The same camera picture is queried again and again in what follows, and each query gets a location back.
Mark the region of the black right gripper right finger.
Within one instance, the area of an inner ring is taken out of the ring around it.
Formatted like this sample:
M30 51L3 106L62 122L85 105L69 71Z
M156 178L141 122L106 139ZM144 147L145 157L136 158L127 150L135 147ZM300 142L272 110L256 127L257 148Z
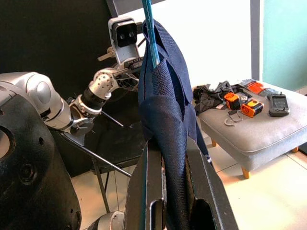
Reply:
M186 181L192 230L238 229L221 179L191 138L187 140Z

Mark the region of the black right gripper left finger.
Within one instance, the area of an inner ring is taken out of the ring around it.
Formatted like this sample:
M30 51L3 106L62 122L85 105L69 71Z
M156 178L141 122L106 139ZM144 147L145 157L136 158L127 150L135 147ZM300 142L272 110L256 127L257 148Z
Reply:
M124 229L165 229L166 200L164 160L156 141L149 140L128 185Z

